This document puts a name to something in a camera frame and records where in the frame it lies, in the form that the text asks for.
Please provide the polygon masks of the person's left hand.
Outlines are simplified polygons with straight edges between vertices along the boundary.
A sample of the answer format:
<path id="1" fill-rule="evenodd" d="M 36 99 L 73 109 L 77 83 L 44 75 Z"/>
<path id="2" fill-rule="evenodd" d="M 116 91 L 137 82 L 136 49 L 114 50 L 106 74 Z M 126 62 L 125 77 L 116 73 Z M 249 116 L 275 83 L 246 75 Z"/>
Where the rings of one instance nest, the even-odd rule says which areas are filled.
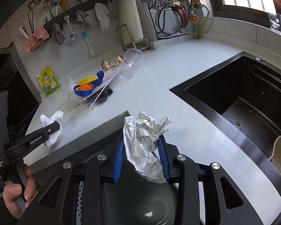
<path id="1" fill-rule="evenodd" d="M 25 207 L 27 208 L 38 194 L 38 191 L 36 190 L 35 180 L 31 176 L 31 170 L 29 166 L 26 164 L 24 165 L 24 173 L 26 175 L 26 187 L 24 191 L 22 191 L 22 187 L 20 184 L 7 184 L 4 187 L 4 191 L 2 193 L 7 210 L 16 219 L 20 219 L 23 215 L 23 212 L 21 212 L 14 200 L 21 194 L 24 194 L 26 200 Z"/>

